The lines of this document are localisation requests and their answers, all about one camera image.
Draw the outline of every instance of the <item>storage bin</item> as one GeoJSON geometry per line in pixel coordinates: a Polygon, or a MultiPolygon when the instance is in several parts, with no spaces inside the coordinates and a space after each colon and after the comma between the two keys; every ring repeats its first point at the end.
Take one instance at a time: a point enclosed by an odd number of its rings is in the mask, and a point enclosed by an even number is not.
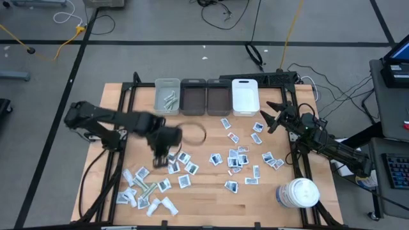
{"type": "Polygon", "coordinates": [[[180,80],[179,79],[157,79],[155,81],[155,105],[154,110],[162,115],[175,116],[179,114],[179,102],[180,102],[180,80]],[[173,108],[170,110],[165,110],[164,105],[166,104],[164,98],[169,96],[172,91],[174,91],[176,101],[173,104],[173,108]]]}
{"type": "Polygon", "coordinates": [[[186,116],[202,116],[206,112],[206,81],[183,79],[180,83],[180,112],[186,116]]]}
{"type": "Polygon", "coordinates": [[[257,81],[235,79],[231,83],[231,90],[235,116],[254,116],[260,110],[257,81]]]}
{"type": "Polygon", "coordinates": [[[231,112],[231,80],[207,80],[206,110],[209,116],[228,116],[231,112]]]}

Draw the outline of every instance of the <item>white jar lid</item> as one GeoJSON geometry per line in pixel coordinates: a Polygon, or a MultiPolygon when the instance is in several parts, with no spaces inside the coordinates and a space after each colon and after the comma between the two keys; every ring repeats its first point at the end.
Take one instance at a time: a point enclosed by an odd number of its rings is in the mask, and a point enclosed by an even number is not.
{"type": "Polygon", "coordinates": [[[292,200],[299,207],[309,208],[320,200],[320,191],[311,180],[306,178],[296,179],[291,187],[292,200]]]}

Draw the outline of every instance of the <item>computer screen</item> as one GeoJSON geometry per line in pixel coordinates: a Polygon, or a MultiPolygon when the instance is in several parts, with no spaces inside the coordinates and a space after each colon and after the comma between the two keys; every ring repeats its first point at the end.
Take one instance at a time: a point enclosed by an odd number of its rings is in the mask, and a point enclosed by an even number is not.
{"type": "Polygon", "coordinates": [[[391,58],[409,61],[409,42],[407,42],[404,46],[402,46],[402,48],[393,53],[393,55],[391,55],[391,58]]]}

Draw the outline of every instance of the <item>keyboard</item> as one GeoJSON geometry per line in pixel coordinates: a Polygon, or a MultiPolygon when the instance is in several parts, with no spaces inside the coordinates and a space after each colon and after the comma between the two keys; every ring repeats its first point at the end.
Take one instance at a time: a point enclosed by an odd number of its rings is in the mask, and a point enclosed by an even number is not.
{"type": "Polygon", "coordinates": [[[296,72],[275,72],[275,73],[252,73],[238,75],[222,75],[221,79],[254,79],[259,85],[281,86],[283,84],[294,84],[297,81],[296,72]]]}
{"type": "Polygon", "coordinates": [[[383,153],[383,163],[392,188],[409,189],[409,154],[383,153]]]}

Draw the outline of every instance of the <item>yellow cable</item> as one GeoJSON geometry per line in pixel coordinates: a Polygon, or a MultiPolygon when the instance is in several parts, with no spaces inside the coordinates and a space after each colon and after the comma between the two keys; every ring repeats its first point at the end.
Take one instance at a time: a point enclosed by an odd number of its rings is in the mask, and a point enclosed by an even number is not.
{"type": "Polygon", "coordinates": [[[297,21],[298,16],[300,15],[300,11],[301,11],[303,3],[304,3],[304,0],[300,0],[300,4],[298,4],[297,12],[296,12],[296,14],[294,16],[293,22],[291,23],[291,27],[289,28],[286,43],[284,44],[284,50],[282,52],[282,58],[281,58],[281,63],[280,63],[279,69],[282,69],[282,64],[284,63],[284,59],[286,58],[287,43],[288,43],[289,37],[291,36],[291,33],[293,32],[294,24],[297,21]]]}
{"type": "MultiPolygon", "coordinates": [[[[31,49],[31,48],[28,47],[26,44],[22,43],[22,41],[20,41],[12,32],[10,32],[8,29],[6,29],[2,24],[0,24],[0,28],[1,28],[2,30],[6,31],[6,33],[8,33],[12,38],[14,38],[14,40],[16,40],[17,42],[19,42],[24,48],[26,48],[27,50],[30,50],[30,49],[31,49]]],[[[35,55],[36,55],[37,57],[39,57],[39,58],[42,58],[42,59],[46,60],[46,61],[55,61],[55,60],[58,58],[58,56],[59,56],[59,52],[61,51],[61,48],[63,48],[64,45],[70,43],[72,40],[74,40],[76,37],[78,37],[79,34],[81,34],[82,32],[85,31],[85,27],[82,27],[82,26],[77,26],[75,29],[77,30],[77,32],[75,33],[75,35],[74,35],[71,39],[69,39],[68,41],[66,41],[65,43],[63,43],[62,45],[60,45],[60,46],[58,47],[57,54],[56,54],[56,56],[55,56],[53,59],[49,59],[49,58],[47,58],[47,57],[45,57],[45,56],[43,56],[43,55],[41,55],[41,54],[39,54],[39,53],[37,53],[37,52],[35,52],[35,55]]]]}

